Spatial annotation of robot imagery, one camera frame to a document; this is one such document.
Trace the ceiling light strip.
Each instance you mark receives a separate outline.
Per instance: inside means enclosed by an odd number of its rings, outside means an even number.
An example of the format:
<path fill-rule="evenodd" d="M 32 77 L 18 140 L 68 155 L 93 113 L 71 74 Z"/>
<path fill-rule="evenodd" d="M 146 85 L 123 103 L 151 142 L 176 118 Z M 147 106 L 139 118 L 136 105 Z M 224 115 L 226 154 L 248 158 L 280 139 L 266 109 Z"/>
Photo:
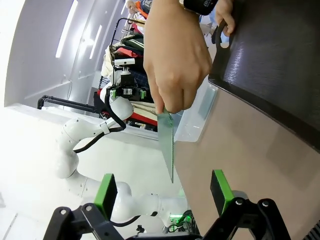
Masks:
<path fill-rule="evenodd" d="M 100 37 L 101 30 L 102 30 L 102 25 L 100 25 L 98 30 L 97 30 L 97 33 L 96 33 L 96 36 L 95 36 L 95 39 L 94 39 L 94 42 L 93 42 L 93 45 L 92 45 L 92 49 L 91 49 L 91 52 L 90 52 L 90 56 L 89 56 L 90 60 L 94 56 L 94 52 L 95 52 L 95 49 L 96 49 L 96 46 L 97 46 L 97 43 L 98 43 L 98 40 L 99 40 L 99 37 Z"/>
<path fill-rule="evenodd" d="M 62 54 L 62 51 L 63 51 L 63 47 L 65 45 L 65 42 L 66 42 L 66 39 L 67 39 L 67 36 L 68 36 L 68 32 L 69 32 L 69 29 L 71 27 L 71 23 L 72 23 L 72 20 L 74 18 L 77 6 L 78 6 L 78 0 L 73 0 L 72 5 L 71 5 L 70 10 L 69 10 L 69 13 L 67 15 L 65 24 L 63 26 L 63 30 L 62 30 L 60 39 L 59 39 L 59 43 L 58 43 L 56 54 L 55 54 L 56 58 L 60 58 L 61 57 L 61 54 Z"/>

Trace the cream garment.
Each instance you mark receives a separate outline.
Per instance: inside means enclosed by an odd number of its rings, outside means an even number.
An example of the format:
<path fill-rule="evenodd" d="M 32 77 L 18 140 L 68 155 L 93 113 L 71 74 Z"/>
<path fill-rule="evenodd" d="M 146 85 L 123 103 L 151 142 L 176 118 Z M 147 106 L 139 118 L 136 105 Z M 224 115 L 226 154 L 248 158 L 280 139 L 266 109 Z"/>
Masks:
<path fill-rule="evenodd" d="M 110 46 L 108 46 L 105 49 L 105 54 L 103 56 L 103 63 L 102 63 L 101 72 L 100 72 L 102 77 L 107 77 L 113 72 L 114 59 L 115 59 L 114 54 L 110 50 Z"/>

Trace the black tubular metal frame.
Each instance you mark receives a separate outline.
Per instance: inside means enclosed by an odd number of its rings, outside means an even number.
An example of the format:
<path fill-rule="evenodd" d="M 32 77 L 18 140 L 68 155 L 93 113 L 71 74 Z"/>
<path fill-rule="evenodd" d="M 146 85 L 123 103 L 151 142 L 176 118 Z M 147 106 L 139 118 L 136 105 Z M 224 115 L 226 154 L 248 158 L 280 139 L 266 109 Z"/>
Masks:
<path fill-rule="evenodd" d="M 48 95 L 43 95 L 41 98 L 38 99 L 37 101 L 37 109 L 41 110 L 42 107 L 44 106 L 44 103 L 51 103 L 51 104 L 56 104 L 60 105 L 63 107 L 69 107 L 72 109 L 77 109 L 85 112 L 90 112 L 90 113 L 95 113 L 99 114 L 100 112 L 92 105 L 88 104 L 83 104 L 75 101 L 70 101 L 67 99 L 62 99 L 54 96 L 48 96 Z"/>

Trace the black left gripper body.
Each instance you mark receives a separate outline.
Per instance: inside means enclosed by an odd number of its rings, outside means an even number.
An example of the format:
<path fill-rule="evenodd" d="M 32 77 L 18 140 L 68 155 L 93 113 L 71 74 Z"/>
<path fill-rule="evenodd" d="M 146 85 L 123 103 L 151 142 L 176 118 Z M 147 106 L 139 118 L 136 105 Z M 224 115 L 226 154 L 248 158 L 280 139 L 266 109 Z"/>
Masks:
<path fill-rule="evenodd" d="M 116 96 L 123 98 L 140 98 L 141 90 L 135 86 L 118 86 Z"/>

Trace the person's right hand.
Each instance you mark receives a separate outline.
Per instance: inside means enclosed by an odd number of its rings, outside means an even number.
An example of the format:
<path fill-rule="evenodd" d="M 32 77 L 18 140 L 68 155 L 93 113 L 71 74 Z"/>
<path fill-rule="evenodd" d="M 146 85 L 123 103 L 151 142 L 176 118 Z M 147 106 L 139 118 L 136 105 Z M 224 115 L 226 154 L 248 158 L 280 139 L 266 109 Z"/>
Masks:
<path fill-rule="evenodd" d="M 232 17 L 233 0 L 218 0 L 215 5 L 215 21 L 220 26 L 225 21 L 226 26 L 223 29 L 225 36 L 229 37 L 236 27 L 234 18 Z"/>

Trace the green PCB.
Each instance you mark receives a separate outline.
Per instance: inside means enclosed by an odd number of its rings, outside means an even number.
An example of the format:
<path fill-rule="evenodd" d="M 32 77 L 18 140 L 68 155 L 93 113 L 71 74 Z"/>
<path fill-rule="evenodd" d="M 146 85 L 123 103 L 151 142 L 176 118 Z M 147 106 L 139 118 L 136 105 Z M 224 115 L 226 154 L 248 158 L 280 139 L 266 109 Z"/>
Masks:
<path fill-rule="evenodd" d="M 172 183 L 174 183 L 174 124 L 171 114 L 164 108 L 157 115 L 157 130 L 160 149 Z"/>

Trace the black slotted PCB rack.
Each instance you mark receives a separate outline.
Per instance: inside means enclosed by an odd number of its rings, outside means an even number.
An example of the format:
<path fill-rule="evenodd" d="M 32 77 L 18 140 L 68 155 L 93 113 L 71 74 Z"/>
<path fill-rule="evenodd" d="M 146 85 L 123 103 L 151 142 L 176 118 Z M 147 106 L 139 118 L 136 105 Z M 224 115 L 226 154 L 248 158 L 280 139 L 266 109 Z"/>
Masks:
<path fill-rule="evenodd" d="M 320 220 L 306 235 L 306 240 L 320 240 Z"/>

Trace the black wrist watch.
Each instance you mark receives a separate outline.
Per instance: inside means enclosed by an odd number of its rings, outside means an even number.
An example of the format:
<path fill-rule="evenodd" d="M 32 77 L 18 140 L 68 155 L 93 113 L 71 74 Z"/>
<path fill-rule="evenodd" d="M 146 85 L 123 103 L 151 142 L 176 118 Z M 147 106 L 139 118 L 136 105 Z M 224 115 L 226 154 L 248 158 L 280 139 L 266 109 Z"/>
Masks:
<path fill-rule="evenodd" d="M 203 16 L 209 15 L 217 2 L 218 0 L 180 0 L 185 9 Z"/>

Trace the person in orange vest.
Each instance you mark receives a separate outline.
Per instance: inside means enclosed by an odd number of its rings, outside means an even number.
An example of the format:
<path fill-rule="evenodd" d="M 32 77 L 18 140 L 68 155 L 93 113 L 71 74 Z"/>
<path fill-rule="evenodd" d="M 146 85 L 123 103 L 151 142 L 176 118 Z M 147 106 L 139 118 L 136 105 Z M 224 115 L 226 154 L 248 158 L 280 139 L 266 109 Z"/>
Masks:
<path fill-rule="evenodd" d="M 147 19 L 152 3 L 153 0 L 127 0 L 126 8 L 130 14 L 140 14 Z"/>

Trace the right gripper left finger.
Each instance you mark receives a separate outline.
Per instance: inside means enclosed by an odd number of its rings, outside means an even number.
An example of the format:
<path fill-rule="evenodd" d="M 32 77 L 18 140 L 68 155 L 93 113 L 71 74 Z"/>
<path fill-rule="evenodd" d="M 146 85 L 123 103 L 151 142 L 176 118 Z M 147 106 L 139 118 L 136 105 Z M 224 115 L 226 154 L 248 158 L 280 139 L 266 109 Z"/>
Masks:
<path fill-rule="evenodd" d="M 114 175 L 105 174 L 93 202 L 75 210 L 66 206 L 54 210 L 43 240 L 81 240 L 85 234 L 96 240 L 125 240 L 111 223 L 117 193 Z"/>

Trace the black metal clothes rack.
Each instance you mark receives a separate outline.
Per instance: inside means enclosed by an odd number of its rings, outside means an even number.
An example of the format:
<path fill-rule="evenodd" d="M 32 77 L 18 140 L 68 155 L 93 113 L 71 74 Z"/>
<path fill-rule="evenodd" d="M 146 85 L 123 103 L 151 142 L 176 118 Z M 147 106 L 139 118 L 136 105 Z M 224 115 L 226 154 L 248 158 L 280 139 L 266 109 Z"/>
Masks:
<path fill-rule="evenodd" d="M 109 46 L 111 47 L 114 43 L 118 43 L 128 36 L 136 34 L 142 35 L 142 33 L 138 29 L 135 29 L 135 27 L 143 27 L 144 25 L 145 21 L 143 20 L 137 20 L 129 17 L 119 18 L 116 22 Z"/>

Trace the black tray with handle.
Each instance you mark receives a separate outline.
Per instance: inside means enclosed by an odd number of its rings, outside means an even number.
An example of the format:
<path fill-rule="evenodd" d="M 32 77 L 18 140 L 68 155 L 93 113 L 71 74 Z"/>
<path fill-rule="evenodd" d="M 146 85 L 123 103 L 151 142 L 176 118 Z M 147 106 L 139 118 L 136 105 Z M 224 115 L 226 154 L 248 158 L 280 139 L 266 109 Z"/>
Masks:
<path fill-rule="evenodd" d="M 208 80 L 320 153 L 320 0 L 233 0 Z"/>

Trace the clear plastic box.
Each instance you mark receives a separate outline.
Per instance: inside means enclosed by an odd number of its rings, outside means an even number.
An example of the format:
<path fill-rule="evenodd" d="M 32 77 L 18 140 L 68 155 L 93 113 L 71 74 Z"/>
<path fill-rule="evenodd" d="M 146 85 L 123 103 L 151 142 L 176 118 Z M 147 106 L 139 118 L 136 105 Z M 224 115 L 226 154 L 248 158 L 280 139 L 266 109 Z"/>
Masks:
<path fill-rule="evenodd" d="M 183 111 L 174 134 L 174 142 L 195 143 L 199 140 L 217 94 L 217 87 L 206 77 L 197 90 L 192 106 Z"/>

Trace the person's left hand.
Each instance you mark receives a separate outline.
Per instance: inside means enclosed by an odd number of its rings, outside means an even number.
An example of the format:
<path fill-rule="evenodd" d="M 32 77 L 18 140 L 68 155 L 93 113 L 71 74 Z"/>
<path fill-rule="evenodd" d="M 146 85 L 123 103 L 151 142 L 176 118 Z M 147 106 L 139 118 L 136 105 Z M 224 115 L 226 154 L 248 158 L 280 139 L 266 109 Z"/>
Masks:
<path fill-rule="evenodd" d="M 143 67 L 156 112 L 189 109 L 211 66 L 199 16 L 179 0 L 153 0 L 145 23 Z"/>

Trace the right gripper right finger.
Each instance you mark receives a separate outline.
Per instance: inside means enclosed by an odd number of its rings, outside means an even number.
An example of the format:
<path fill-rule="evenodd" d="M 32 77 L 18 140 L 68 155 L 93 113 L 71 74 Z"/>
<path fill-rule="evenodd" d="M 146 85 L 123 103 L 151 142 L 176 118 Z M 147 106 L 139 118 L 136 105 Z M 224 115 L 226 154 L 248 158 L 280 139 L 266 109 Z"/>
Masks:
<path fill-rule="evenodd" d="M 219 217 L 203 240 L 232 240 L 238 229 L 247 229 L 254 240 L 291 240 L 274 200 L 236 197 L 221 169 L 212 171 L 210 190 Z"/>

